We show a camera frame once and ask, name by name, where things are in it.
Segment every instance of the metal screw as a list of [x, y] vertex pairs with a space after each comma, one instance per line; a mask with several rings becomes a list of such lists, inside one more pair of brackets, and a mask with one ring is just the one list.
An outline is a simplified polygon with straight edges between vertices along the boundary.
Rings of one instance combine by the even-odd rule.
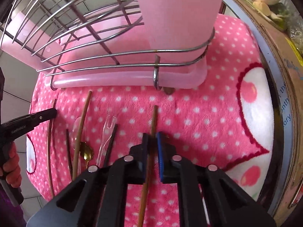
[[218, 167], [216, 165], [209, 165], [207, 168], [208, 168], [208, 170], [210, 170], [212, 172], [215, 172], [216, 170], [218, 170]]
[[134, 160], [134, 157], [131, 156], [131, 155], [127, 155], [127, 156], [124, 157], [124, 161], [126, 161], [126, 162], [130, 162], [130, 161], [133, 161], [133, 160]]
[[173, 161], [180, 161], [182, 159], [182, 157], [180, 156], [180, 155], [174, 155], [173, 157], [172, 157], [172, 160]]
[[90, 166], [89, 168], [88, 168], [88, 171], [90, 172], [90, 173], [94, 173], [94, 172], [96, 172], [98, 170], [98, 166]]

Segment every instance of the gold spoon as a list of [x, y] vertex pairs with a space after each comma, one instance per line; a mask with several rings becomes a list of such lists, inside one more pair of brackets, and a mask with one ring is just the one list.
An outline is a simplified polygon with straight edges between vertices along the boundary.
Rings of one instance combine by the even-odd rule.
[[94, 157], [93, 149], [86, 143], [80, 143], [80, 156], [85, 160], [85, 167], [88, 168], [88, 163]]

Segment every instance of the plastic fork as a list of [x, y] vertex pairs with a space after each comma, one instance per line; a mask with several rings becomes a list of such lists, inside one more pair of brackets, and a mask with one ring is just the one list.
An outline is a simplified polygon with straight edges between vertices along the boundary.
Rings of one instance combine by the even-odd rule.
[[102, 141], [101, 141], [101, 146], [99, 149], [99, 154], [98, 154], [98, 159], [97, 159], [97, 166], [100, 168], [101, 165], [103, 165], [104, 163], [104, 154], [106, 153], [106, 144], [108, 143], [108, 141], [110, 140], [110, 138], [112, 137], [112, 133], [114, 130], [114, 126], [116, 124], [117, 121], [117, 117], [116, 116], [112, 116], [111, 115], [111, 109], [107, 108], [107, 117], [105, 120], [105, 124], [103, 127], [103, 133], [102, 133]]

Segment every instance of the fleece blanket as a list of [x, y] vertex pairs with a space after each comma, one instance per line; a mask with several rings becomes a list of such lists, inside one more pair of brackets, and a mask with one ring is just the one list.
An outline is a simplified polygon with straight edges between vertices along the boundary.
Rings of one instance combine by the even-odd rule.
[[[85, 120], [85, 140], [96, 163], [107, 107], [117, 115], [119, 129], [110, 162], [125, 156], [149, 132], [152, 108], [159, 106], [158, 131], [170, 137], [177, 153], [194, 164], [215, 164], [255, 200], [269, 167], [273, 144], [273, 108], [258, 45], [239, 19], [218, 15], [216, 35], [206, 56], [207, 78], [193, 89], [177, 89], [172, 95], [151, 86], [96, 86], [51, 91], [40, 75], [34, 90], [31, 113], [52, 106], [58, 99], [51, 143], [51, 170], [55, 194], [71, 182], [65, 142], [81, 115], [89, 90], [92, 99]], [[28, 177], [41, 195], [51, 199], [47, 177], [48, 122], [28, 134]], [[129, 185], [125, 226], [135, 226], [141, 187]], [[179, 226], [177, 187], [163, 185], [155, 163], [145, 214], [146, 226]]]

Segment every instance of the hand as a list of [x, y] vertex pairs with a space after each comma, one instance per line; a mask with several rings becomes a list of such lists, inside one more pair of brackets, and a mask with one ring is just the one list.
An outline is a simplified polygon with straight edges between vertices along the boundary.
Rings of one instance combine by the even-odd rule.
[[[21, 169], [19, 166], [19, 156], [17, 154], [16, 144], [12, 143], [12, 148], [9, 151], [9, 161], [7, 161], [3, 165], [3, 170], [9, 173], [6, 176], [6, 181], [10, 184], [13, 188], [18, 188], [21, 185]], [[3, 171], [0, 168], [0, 176], [3, 176]]]

